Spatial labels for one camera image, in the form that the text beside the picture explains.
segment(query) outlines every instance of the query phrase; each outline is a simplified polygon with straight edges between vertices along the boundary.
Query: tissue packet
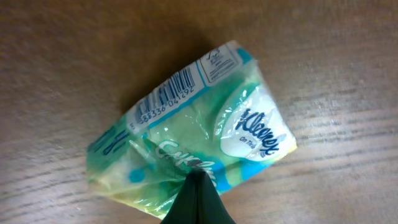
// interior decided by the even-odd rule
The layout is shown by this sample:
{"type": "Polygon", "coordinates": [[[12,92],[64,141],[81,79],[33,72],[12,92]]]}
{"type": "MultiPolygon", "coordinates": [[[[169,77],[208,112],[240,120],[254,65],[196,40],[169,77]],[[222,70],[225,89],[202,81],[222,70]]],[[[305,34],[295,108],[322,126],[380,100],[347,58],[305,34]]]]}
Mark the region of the tissue packet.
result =
{"type": "Polygon", "coordinates": [[[174,73],[87,149],[90,187],[162,219],[186,175],[219,194],[296,148],[256,61],[235,41],[174,73]]]}

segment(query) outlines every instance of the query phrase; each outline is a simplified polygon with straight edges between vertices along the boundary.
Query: barcode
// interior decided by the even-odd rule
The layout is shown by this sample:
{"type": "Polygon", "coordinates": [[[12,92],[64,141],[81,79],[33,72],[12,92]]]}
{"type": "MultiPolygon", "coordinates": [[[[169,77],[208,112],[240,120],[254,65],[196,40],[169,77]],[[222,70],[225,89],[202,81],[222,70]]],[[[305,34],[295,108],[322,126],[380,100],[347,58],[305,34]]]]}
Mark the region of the barcode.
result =
{"type": "Polygon", "coordinates": [[[193,87],[195,87],[195,82],[190,67],[174,73],[152,93],[138,102],[136,121],[143,123],[160,115],[165,111],[165,107],[177,104],[181,98],[185,98],[193,92],[193,87]]]}

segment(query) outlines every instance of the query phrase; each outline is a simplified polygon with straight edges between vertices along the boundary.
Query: black pointed object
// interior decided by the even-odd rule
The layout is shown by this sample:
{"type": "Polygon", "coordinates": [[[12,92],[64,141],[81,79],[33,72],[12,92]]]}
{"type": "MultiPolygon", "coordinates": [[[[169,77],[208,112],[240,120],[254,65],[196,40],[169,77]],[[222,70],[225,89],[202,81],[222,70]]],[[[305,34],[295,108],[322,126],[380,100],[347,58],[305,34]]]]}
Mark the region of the black pointed object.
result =
{"type": "Polygon", "coordinates": [[[202,170],[187,175],[184,185],[160,224],[235,224],[211,182],[202,170]]]}

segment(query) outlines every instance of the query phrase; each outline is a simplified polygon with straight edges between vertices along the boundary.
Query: brown wood grain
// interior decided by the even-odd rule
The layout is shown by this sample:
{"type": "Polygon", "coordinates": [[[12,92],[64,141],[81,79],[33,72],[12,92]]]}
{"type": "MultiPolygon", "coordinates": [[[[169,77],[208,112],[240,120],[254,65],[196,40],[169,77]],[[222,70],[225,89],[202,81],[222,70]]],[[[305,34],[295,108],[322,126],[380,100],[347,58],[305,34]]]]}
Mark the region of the brown wood grain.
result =
{"type": "Polygon", "coordinates": [[[0,223],[158,223],[90,193],[85,148],[230,39],[299,146],[222,196],[235,221],[398,223],[395,0],[1,1],[0,223]]]}

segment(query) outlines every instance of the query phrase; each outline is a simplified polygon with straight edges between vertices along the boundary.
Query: wooden surface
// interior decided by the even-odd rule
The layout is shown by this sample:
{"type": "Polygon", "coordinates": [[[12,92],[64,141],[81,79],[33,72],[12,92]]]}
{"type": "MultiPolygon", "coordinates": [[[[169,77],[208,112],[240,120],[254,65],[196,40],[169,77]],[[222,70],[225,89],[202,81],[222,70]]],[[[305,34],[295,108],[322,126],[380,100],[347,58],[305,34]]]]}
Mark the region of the wooden surface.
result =
{"type": "Polygon", "coordinates": [[[255,56],[299,149],[222,196],[237,223],[397,223],[398,1],[0,2],[0,223],[158,223],[85,148],[213,47],[255,56]]]}

